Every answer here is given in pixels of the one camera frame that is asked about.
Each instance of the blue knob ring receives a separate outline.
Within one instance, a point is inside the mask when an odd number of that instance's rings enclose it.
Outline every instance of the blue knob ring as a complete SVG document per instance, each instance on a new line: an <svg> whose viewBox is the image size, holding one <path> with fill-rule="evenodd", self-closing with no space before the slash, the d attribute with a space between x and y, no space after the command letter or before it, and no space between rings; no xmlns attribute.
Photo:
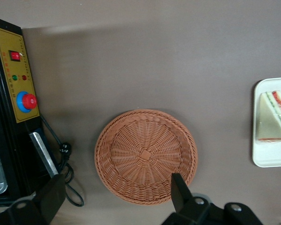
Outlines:
<svg viewBox="0 0 281 225"><path fill-rule="evenodd" d="M26 109L23 105L23 97L24 95L27 95L28 92L25 92L25 91L21 91L18 95L17 95L17 105L18 105L18 108L23 112L23 113L29 113L31 111L31 109Z"/></svg>

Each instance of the yellow control panel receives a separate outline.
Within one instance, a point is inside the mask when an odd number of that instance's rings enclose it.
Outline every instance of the yellow control panel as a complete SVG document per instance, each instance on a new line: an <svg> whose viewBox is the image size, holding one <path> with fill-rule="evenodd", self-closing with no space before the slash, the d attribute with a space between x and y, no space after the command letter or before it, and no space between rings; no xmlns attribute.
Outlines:
<svg viewBox="0 0 281 225"><path fill-rule="evenodd" d="M39 116L23 37L0 28L0 57L16 122Z"/></svg>

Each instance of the sandwich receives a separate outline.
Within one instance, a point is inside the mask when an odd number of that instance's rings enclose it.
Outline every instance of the sandwich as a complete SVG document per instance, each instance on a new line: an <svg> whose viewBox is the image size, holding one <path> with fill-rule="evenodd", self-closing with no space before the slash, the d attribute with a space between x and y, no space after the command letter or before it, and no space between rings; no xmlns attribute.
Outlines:
<svg viewBox="0 0 281 225"><path fill-rule="evenodd" d="M262 142L281 141L281 92L262 93L259 102L257 139Z"/></svg>

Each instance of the white tray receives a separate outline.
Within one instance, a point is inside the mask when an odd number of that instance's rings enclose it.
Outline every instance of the white tray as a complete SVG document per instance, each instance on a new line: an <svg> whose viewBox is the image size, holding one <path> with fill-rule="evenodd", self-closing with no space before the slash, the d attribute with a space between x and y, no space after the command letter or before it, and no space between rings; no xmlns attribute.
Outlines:
<svg viewBox="0 0 281 225"><path fill-rule="evenodd" d="M281 166L281 142L259 142L256 139L256 115L259 113L260 95L263 92L274 90L281 91L281 78L260 81L254 91L252 157L254 163L260 167Z"/></svg>

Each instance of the black cable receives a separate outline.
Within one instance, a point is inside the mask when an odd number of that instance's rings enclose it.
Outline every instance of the black cable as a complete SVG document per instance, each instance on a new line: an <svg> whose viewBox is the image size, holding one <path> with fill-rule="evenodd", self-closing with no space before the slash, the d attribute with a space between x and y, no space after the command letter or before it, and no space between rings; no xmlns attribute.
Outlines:
<svg viewBox="0 0 281 225"><path fill-rule="evenodd" d="M44 122L44 124L46 125L46 127L48 128L48 130L51 132L52 136L55 138L55 140L57 141L57 143L59 144L59 151L61 153L61 162L59 164L60 170L63 171L64 168L67 167L67 174L65 175L65 181L66 181L66 186L75 194L78 196L78 198L80 199L81 203L78 204L76 202L74 202L68 195L68 193L66 192L66 198L67 200L73 204L74 206L77 207L82 207L84 206L84 200L82 198L82 196L74 189L70 186L70 182L73 180L74 178L74 169L70 166L70 164L68 163L68 160L70 158L70 154L71 154L71 145L69 143L62 143L60 141L60 139L57 137L57 135L55 134L55 132L53 131L53 129L50 127L49 123L45 120L45 118L41 116L42 121Z"/></svg>
<svg viewBox="0 0 281 225"><path fill-rule="evenodd" d="M61 145L61 141L60 139L57 137L57 135L55 134L55 132L52 130L51 126L49 125L49 123L45 120L45 118L43 117L42 114L40 114L40 117L42 119L42 121L44 122L44 124L46 125L46 127L48 128L48 130L51 132L52 136L55 138L55 140L57 141L58 145Z"/></svg>

